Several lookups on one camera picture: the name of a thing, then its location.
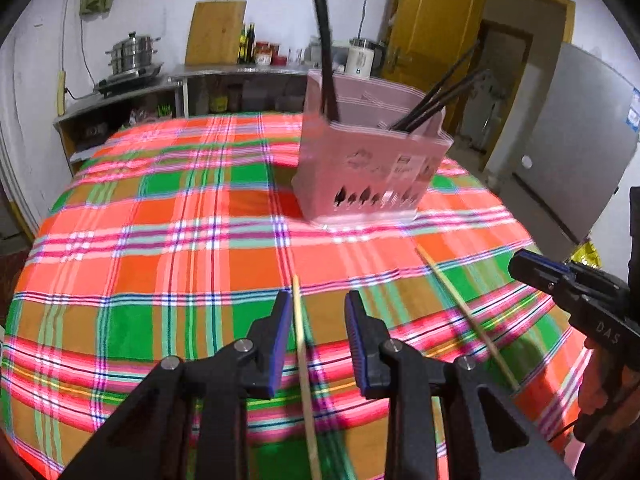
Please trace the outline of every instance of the black chopstick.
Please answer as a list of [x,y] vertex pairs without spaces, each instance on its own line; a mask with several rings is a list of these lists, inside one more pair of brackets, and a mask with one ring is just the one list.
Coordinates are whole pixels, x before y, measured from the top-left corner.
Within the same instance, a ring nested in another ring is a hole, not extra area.
[[329,121],[340,121],[338,101],[335,94],[334,71],[331,59],[331,29],[329,27],[329,10],[326,0],[314,0],[316,19],[320,33],[322,54],[322,110]]
[[440,110],[442,110],[447,104],[453,101],[453,99],[459,97],[461,94],[466,92],[471,86],[473,86],[476,82],[484,79],[488,70],[475,70],[471,74],[467,75],[465,78],[460,80],[459,83],[456,83],[451,88],[449,88],[446,92],[444,92],[437,101],[432,102],[431,106],[426,108],[423,113],[414,119],[404,131],[408,134],[412,134],[417,128],[422,126],[426,121],[431,119],[435,114],[437,114]]
[[440,92],[439,94],[437,94],[436,97],[433,98],[431,101],[423,104],[419,108],[414,108],[413,110],[414,114],[412,115],[411,119],[402,126],[402,129],[398,131],[407,132],[409,124],[411,124],[417,118],[421,117],[427,110],[430,110],[431,108],[436,106],[438,102],[440,102],[440,100],[445,99],[447,96],[449,96],[451,92],[455,91],[460,85],[463,85],[468,81],[473,80],[480,72],[481,72],[480,70],[475,70],[471,74],[465,75],[460,81],[458,81],[457,83],[454,83],[452,86],[447,88],[444,92]]
[[420,109],[425,110],[425,105],[429,103],[433,99],[433,97],[442,89],[444,83],[453,75],[453,73],[458,69],[458,67],[462,64],[462,62],[478,48],[480,44],[480,40],[476,40],[476,42],[471,46],[469,50],[467,50],[460,58],[447,70],[444,76],[438,81],[431,90],[424,96],[424,98],[411,110],[407,115],[397,120],[394,124],[392,124],[389,129],[390,130],[406,130],[407,126],[415,119],[420,116]]

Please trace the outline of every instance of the wooden chopstick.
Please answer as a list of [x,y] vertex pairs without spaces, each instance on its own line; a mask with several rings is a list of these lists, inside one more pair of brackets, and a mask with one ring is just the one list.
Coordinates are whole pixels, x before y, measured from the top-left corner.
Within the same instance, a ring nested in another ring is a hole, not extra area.
[[293,276],[291,289],[293,291],[293,322],[296,332],[296,354],[298,356],[302,415],[305,420],[306,450],[309,455],[312,480],[322,480],[320,459],[318,458],[318,441],[316,440],[316,425],[314,424],[314,411],[311,402],[311,387],[309,385],[309,368],[306,364],[305,329],[302,322],[300,280],[296,275]]
[[460,310],[462,311],[462,313],[465,315],[466,320],[469,322],[469,325],[471,325],[471,327],[474,329],[476,334],[478,334],[480,339],[482,339],[482,341],[488,348],[489,353],[495,359],[495,362],[497,363],[498,367],[500,368],[504,376],[507,378],[507,381],[509,382],[513,391],[516,392],[520,388],[520,383],[518,382],[516,377],[513,375],[511,369],[509,368],[509,365],[507,364],[507,361],[505,361],[502,355],[500,354],[498,347],[487,335],[487,333],[480,326],[480,324],[474,319],[474,315],[471,313],[471,309],[469,309],[465,300],[462,299],[462,296],[460,296],[460,293],[456,290],[456,287],[453,286],[453,283],[451,283],[449,278],[446,277],[444,272],[442,272],[438,268],[438,265],[433,260],[433,258],[429,256],[429,253],[425,251],[420,244],[416,244],[416,248],[417,248],[418,254],[420,254],[420,257],[425,261],[425,263],[427,263],[428,266],[431,267],[436,277],[440,280],[440,282],[444,285],[444,287],[449,291],[449,294],[452,295],[453,299],[456,300],[456,303],[460,307]]

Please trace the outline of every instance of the table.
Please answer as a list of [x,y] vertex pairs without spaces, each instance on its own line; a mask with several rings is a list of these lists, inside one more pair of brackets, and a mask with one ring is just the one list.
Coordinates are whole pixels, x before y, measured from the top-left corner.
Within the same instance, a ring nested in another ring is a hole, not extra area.
[[[359,289],[367,311],[425,355],[472,354],[503,380],[416,243],[496,341],[522,384],[515,401],[541,432],[575,418],[584,337],[548,296],[509,277],[511,255],[532,241],[500,200],[445,159],[410,225],[318,230],[290,188],[301,121],[220,115],[119,132],[57,200],[18,282],[2,359],[6,432],[45,476],[155,362],[245,336],[295,273],[323,477],[379,478],[387,403],[354,384],[345,291]],[[249,403],[254,478],[309,478],[292,334],[288,349],[276,398]]]

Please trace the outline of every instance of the refrigerator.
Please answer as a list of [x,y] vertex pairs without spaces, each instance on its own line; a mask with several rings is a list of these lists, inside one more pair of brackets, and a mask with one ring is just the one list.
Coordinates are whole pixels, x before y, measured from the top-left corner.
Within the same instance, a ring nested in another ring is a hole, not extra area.
[[524,210],[516,217],[547,256],[568,257],[616,192],[638,144],[639,96],[612,67],[562,44],[546,102],[513,173],[513,185],[529,201],[520,201]]

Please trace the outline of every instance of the wooden door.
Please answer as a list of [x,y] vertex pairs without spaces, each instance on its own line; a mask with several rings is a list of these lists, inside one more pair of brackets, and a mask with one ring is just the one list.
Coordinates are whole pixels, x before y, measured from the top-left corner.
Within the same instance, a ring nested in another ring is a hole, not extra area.
[[[484,0],[400,0],[383,77],[429,90],[478,36]],[[454,74],[466,74],[468,61]],[[447,107],[445,128],[456,103]]]

